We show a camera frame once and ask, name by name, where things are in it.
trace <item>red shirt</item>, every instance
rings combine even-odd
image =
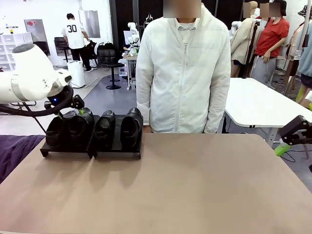
[[[257,49],[255,50],[255,54],[259,56],[263,56],[272,46],[278,43],[282,38],[286,38],[289,32],[289,23],[284,18],[277,24],[273,24],[274,20],[271,20],[267,27],[263,30],[260,35]],[[271,57],[279,56],[281,52],[281,47],[271,52]]]

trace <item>beige tabletop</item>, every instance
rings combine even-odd
[[[308,234],[312,195],[256,135],[144,136],[141,161],[39,146],[0,185],[0,230]]]
[[[125,55],[122,59],[125,59],[125,60],[137,60],[137,54],[134,54],[133,56]]]

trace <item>white hooded jacket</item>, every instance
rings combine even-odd
[[[230,86],[226,25],[202,6],[187,48],[176,19],[152,21],[136,64],[137,107],[156,133],[215,133]]]

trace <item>black pants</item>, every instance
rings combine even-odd
[[[86,67],[87,71],[91,70],[90,60],[87,55],[87,47],[82,47],[80,49],[71,49],[73,60],[80,61],[80,57],[82,58],[82,62]]]

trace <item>white shelving unit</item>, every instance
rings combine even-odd
[[[0,35],[0,67],[4,71],[14,71],[15,61],[12,50],[23,44],[32,44],[31,33]]]

